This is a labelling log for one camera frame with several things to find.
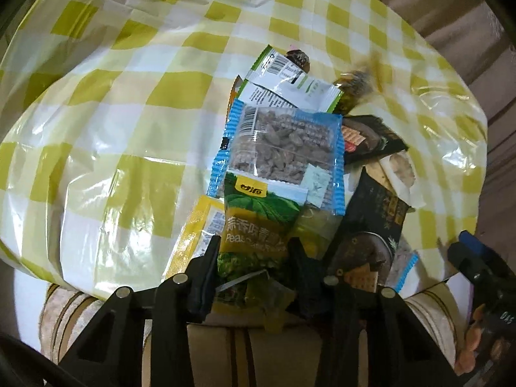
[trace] dried fruit in package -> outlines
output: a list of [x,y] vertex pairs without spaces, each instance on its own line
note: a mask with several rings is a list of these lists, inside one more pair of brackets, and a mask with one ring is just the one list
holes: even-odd
[[342,118],[299,109],[253,107],[237,100],[227,128],[229,151],[213,162],[208,195],[220,193],[225,171],[281,181],[308,189],[308,203],[344,214]]

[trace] product label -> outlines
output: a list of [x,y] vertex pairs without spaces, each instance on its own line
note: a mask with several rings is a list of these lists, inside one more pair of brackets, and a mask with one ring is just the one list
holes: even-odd
[[264,182],[255,181],[246,176],[237,176],[235,189],[243,194],[265,197],[267,196],[267,184]]
[[308,164],[301,181],[301,187],[308,189],[306,201],[320,208],[330,181],[331,174],[329,171],[319,166]]
[[194,257],[203,256],[206,253],[206,249],[208,248],[208,244],[210,244],[212,237],[214,235],[222,234],[223,229],[224,210],[215,208],[213,206],[210,207],[210,211],[208,212],[206,222],[204,223],[199,242],[193,251],[192,259]]
[[238,99],[246,104],[257,106],[259,108],[295,108],[292,103],[287,102],[272,91],[250,82],[246,83]]

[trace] snack package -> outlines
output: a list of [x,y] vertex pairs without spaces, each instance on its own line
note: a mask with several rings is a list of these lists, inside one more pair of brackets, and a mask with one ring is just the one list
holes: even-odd
[[383,171],[383,168],[379,161],[358,161],[351,165],[350,167],[346,167],[345,171],[348,171],[349,179],[346,189],[350,192],[354,192],[358,186],[358,182],[360,180],[360,175],[362,174],[362,169],[365,168],[367,174],[375,179],[378,183],[380,183],[385,189],[394,192],[394,188],[389,181],[389,178]]
[[238,102],[233,104],[226,124],[229,150],[220,150],[213,161],[208,195],[220,194],[229,166],[268,181],[306,188],[308,203],[343,215],[341,117],[290,108],[257,108]]
[[329,211],[306,204],[288,239],[298,237],[306,255],[320,260],[326,253],[341,221],[341,215],[333,215]]
[[425,206],[409,153],[403,150],[379,160],[394,192],[412,208]]
[[309,76],[270,45],[260,54],[246,79],[308,112],[332,112],[341,97],[337,87]]
[[418,260],[419,256],[412,250],[407,240],[405,240],[402,235],[399,239],[391,271],[389,272],[385,286],[393,288],[397,293],[400,292],[405,284],[408,273]]
[[[219,301],[246,305],[249,281],[264,272],[281,285],[292,285],[285,266],[286,235],[307,194],[307,189],[293,184],[253,179],[233,171],[226,173],[225,226],[217,258],[223,283],[223,289],[217,289]],[[262,292],[269,292],[269,288],[263,287]],[[267,311],[265,304],[269,300],[256,294],[258,291],[255,285],[251,297]]]
[[344,282],[349,284],[352,288],[362,289],[369,293],[376,292],[378,284],[378,272],[372,272],[369,263],[354,268],[349,272],[342,273]]
[[346,215],[324,258],[328,273],[340,276],[369,263],[384,285],[402,235],[408,205],[364,169]]
[[375,83],[379,81],[378,61],[379,55],[374,53],[371,58],[359,63],[354,70],[340,74],[333,82],[342,92],[334,113],[347,115],[365,96],[376,90]]
[[191,259],[204,255],[212,236],[222,234],[223,228],[224,203],[206,195],[200,196],[181,228],[163,280],[184,272]]
[[346,164],[406,150],[403,140],[383,120],[373,115],[347,116],[342,119]]

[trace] transparent snack package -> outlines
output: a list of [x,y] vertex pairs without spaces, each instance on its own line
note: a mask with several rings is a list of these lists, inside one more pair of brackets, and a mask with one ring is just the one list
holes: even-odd
[[334,113],[347,115],[357,104],[364,102],[379,88],[379,59],[378,53],[373,53],[369,58],[363,59],[349,72],[341,73],[333,82],[342,96],[335,105]]
[[229,147],[220,150],[213,161],[208,195],[221,195],[220,186],[229,167],[268,181],[304,187],[308,203],[343,215],[342,118],[237,102],[226,124]]
[[223,287],[217,289],[218,301],[246,306],[247,284],[264,271],[268,278],[292,285],[286,266],[286,237],[307,193],[293,184],[253,179],[231,170],[226,173],[225,226],[217,257]]
[[246,79],[309,112],[332,112],[341,97],[336,86],[308,75],[270,45],[260,54]]

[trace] cracker package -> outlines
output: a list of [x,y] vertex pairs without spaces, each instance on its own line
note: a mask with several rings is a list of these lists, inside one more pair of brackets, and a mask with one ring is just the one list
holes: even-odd
[[378,53],[359,62],[353,70],[340,74],[333,84],[342,92],[333,112],[347,115],[380,87]]
[[362,169],[360,181],[324,261],[339,276],[369,263],[378,283],[389,276],[408,205]]
[[205,254],[212,236],[222,234],[223,228],[224,203],[206,195],[200,196],[181,228],[163,279],[184,272],[191,259]]
[[246,80],[308,112],[332,112],[341,97],[337,87],[309,76],[270,45],[253,64]]
[[408,148],[403,140],[377,116],[345,116],[342,119],[341,131],[346,151],[346,164],[398,153]]

